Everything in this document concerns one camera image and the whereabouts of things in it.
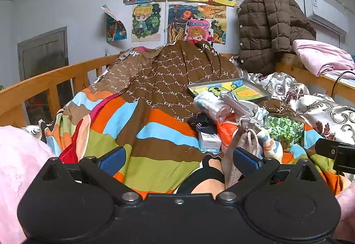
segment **tray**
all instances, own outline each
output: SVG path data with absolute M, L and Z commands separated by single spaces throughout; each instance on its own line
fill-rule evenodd
M 230 82 L 236 82 L 236 85 L 231 86 L 231 85 L 223 85 L 223 83 L 230 83 Z M 246 97 L 241 97 L 240 96 L 240 92 L 237 95 L 237 98 L 239 100 L 247 100 L 247 101 L 251 101 L 253 103 L 259 103 L 261 101 L 265 101 L 265 100 L 269 100 L 271 99 L 271 94 L 266 91 L 264 88 L 262 88 L 262 86 L 254 84 L 252 82 L 250 82 L 247 79 L 243 79 L 243 78 L 235 78 L 235 79 L 227 79 L 227 80 L 219 80 L 219 81 L 210 81 L 210 82 L 203 82 L 203 83 L 197 83 L 197 84 L 192 84 L 192 85 L 188 85 L 187 88 L 190 91 L 190 93 L 195 97 L 198 95 L 198 92 L 196 92 L 196 90 L 200 90 L 200 89 L 208 89 L 208 91 L 214 93 L 214 95 L 219 96 L 219 92 L 220 90 L 240 90 L 239 88 L 241 88 L 241 86 L 239 86 L 240 84 L 246 86 L 247 88 L 251 89 L 253 92 L 256 92 L 257 94 L 259 94 L 260 97 L 257 97 L 258 95 L 255 95 L 255 93 L 252 93 L 253 95 L 250 96 L 246 96 Z

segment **brown puffer jacket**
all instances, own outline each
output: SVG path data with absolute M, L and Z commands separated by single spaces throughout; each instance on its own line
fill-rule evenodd
M 295 0 L 244 0 L 239 7 L 240 67 L 249 73 L 275 72 L 282 52 L 296 39 L 316 39 L 316 31 Z

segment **gray door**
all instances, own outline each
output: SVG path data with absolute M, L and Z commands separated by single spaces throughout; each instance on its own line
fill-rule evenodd
M 66 27 L 56 29 L 17 44 L 21 81 L 68 65 Z M 73 98 L 70 81 L 57 86 L 61 106 Z M 42 92 L 25 102 L 30 123 L 52 120 L 47 95 Z

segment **white air conditioner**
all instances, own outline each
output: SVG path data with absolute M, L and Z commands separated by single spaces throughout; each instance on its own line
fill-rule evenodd
M 349 31 L 345 15 L 323 0 L 305 0 L 305 14 L 311 21 L 339 35 Z

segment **pink cloth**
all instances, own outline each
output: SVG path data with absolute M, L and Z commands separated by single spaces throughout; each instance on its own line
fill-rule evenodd
M 313 40 L 295 40 L 293 48 L 303 65 L 315 76 L 326 73 L 340 75 L 355 69 L 351 55 L 333 45 Z M 355 79 L 355 76 L 347 73 L 342 78 Z
M 355 182 L 336 198 L 341 208 L 341 217 L 334 238 L 355 242 Z
M 17 205 L 49 157 L 47 144 L 24 130 L 0 127 L 0 243 L 19 244 L 25 235 L 17 220 Z

